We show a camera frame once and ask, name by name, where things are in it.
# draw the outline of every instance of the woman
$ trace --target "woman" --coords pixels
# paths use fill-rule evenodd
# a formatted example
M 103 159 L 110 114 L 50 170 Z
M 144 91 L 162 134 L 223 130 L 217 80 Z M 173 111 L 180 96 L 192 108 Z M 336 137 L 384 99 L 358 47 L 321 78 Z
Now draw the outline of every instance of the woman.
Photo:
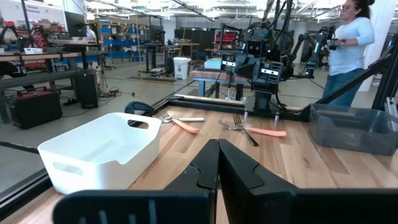
M 374 0 L 347 0 L 341 7 L 340 19 L 343 25 L 337 28 L 336 39 L 328 43 L 337 46 L 330 52 L 330 71 L 323 96 L 344 85 L 360 74 L 364 66 L 364 51 L 374 42 L 374 30 L 370 21 L 369 6 Z M 351 106 L 360 85 L 333 100 L 331 105 Z

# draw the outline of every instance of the orange handle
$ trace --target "orange handle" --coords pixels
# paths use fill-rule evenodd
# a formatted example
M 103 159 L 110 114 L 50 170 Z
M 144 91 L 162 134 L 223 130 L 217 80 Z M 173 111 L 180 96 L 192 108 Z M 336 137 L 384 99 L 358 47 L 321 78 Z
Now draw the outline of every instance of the orange handle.
M 174 121 L 174 123 L 176 123 L 178 126 L 183 128 L 184 130 L 188 131 L 189 133 L 198 134 L 198 132 L 199 132 L 199 129 L 191 127 L 191 126 L 189 126 L 189 125 L 185 124 L 184 122 L 181 122 L 181 121 L 179 121 L 177 119 L 172 119 L 172 121 Z
M 273 130 L 266 130 L 260 128 L 248 128 L 249 131 L 265 134 L 273 137 L 285 137 L 287 135 L 286 131 L 273 131 Z

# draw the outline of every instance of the white bucket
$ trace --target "white bucket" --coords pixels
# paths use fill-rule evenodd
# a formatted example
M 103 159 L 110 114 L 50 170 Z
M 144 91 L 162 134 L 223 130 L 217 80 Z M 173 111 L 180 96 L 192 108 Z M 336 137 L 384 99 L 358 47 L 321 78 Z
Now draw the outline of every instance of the white bucket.
M 186 80 L 188 78 L 188 63 L 190 58 L 175 57 L 174 58 L 174 76 L 175 79 Z
M 148 129 L 134 128 L 141 121 Z M 127 189 L 159 154 L 161 120 L 110 113 L 39 146 L 56 191 Z

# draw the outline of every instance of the woman's hair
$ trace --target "woman's hair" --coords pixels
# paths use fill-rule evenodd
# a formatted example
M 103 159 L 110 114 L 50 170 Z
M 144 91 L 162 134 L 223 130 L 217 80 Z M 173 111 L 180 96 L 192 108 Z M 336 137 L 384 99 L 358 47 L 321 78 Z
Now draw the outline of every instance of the woman's hair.
M 374 0 L 353 0 L 355 3 L 355 8 L 362 9 L 356 17 L 366 17 L 368 19 L 371 18 L 371 9 L 369 6 L 374 4 Z

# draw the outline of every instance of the translucent storage bin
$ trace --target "translucent storage bin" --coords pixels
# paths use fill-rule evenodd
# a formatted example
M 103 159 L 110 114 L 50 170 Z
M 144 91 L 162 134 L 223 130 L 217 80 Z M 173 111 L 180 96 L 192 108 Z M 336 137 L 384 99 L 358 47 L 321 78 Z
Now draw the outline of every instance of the translucent storage bin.
M 148 124 L 134 128 L 130 121 Z M 56 191 L 127 189 L 159 154 L 161 120 L 110 113 L 39 146 Z
M 385 156 L 398 147 L 398 118 L 379 110 L 315 104 L 309 127 L 321 146 Z

